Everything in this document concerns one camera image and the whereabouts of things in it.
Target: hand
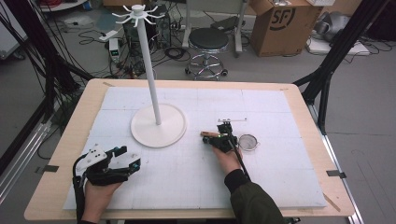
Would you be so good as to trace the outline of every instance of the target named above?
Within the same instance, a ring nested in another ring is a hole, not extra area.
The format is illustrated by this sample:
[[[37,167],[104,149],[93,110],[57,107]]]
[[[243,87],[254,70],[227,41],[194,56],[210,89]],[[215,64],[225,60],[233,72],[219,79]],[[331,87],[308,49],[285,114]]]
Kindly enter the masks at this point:
[[[90,181],[87,181],[85,184],[85,209],[81,220],[99,223],[100,217],[110,203],[114,191],[121,184],[95,186]]]
[[[225,175],[229,174],[233,170],[241,168],[241,164],[239,164],[239,160],[236,157],[234,151],[228,151],[227,153],[224,153],[216,147],[212,147],[212,149],[213,149],[213,152],[216,154],[216,157],[218,158],[221,169],[224,171]],[[239,155],[241,155],[241,157],[242,157],[242,153],[239,148],[238,148],[238,152],[239,152]]]

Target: dark green sleeve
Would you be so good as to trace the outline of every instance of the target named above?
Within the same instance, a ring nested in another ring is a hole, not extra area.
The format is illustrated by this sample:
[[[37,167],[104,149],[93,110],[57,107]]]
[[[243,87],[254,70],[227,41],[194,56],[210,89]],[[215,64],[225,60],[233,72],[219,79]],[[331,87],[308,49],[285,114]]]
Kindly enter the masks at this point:
[[[233,180],[242,178],[242,172],[233,172]],[[229,187],[230,176],[226,176]],[[284,224],[284,219],[274,200],[257,184],[243,181],[231,190],[231,205],[240,224]]]

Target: black stool seat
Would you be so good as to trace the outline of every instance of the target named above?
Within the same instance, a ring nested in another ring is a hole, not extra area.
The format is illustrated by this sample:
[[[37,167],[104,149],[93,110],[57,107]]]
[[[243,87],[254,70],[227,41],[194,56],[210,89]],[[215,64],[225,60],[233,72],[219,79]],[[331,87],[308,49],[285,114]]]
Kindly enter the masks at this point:
[[[190,42],[198,49],[222,49],[228,44],[228,36],[218,29],[200,28],[192,31]]]

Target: floor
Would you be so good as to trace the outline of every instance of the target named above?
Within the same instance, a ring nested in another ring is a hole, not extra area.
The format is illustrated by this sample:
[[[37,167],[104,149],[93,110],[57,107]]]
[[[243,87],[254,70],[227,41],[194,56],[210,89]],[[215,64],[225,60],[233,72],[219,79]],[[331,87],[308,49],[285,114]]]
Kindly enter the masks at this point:
[[[92,29],[105,33],[119,29],[119,26],[114,25],[114,21],[108,22],[113,19],[110,19],[109,12],[102,8],[92,11],[76,8],[58,13],[56,17],[65,18],[81,14],[88,15],[96,21]],[[210,19],[205,18],[203,21],[210,22]],[[252,21],[253,19],[247,18],[246,30],[252,28]],[[103,44],[78,43],[82,39],[78,34],[84,31],[63,33],[68,50],[87,71],[108,71],[108,52]],[[375,44],[381,49],[387,48],[381,43]],[[163,56],[161,52],[156,55],[153,57]],[[324,56],[312,55],[306,50],[294,57],[259,58],[250,46],[244,47],[244,52],[239,58],[235,58],[231,50],[220,54],[219,57],[229,71],[228,76],[221,77],[220,81],[274,83],[291,83],[304,77],[315,71],[324,59]],[[396,220],[395,58],[394,49],[380,51],[375,55],[354,57],[352,63],[344,61],[333,76],[330,90],[327,134],[341,168],[346,173],[347,183],[364,223],[368,224],[395,223]],[[187,76],[184,72],[185,65],[185,62],[173,60],[161,63],[154,67],[156,78],[191,80],[192,76]],[[99,77],[108,75],[95,74]],[[28,60],[8,58],[0,61],[0,142],[3,146],[0,155],[6,151],[42,99],[40,84]],[[56,131],[42,145],[42,157],[50,157],[60,137],[60,132]],[[47,163],[47,160],[40,159],[36,154],[33,156],[0,205],[0,223],[75,223],[30,222],[23,217],[24,209],[40,180],[37,168],[42,168]],[[303,218],[301,223],[330,224],[347,221],[344,218],[324,217]]]

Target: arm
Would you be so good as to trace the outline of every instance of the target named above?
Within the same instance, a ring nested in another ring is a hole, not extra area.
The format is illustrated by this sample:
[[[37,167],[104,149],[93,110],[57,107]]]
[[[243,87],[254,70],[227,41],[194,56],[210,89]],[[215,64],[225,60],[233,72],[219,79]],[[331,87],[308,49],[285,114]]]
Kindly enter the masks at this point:
[[[82,219],[78,224],[95,224],[98,223],[103,212],[113,197],[114,191],[122,183],[94,186],[90,181],[85,184],[85,209]]]
[[[231,192],[233,212],[241,224],[282,224],[282,214],[273,199],[257,184],[248,181],[233,151],[223,153],[213,147]]]

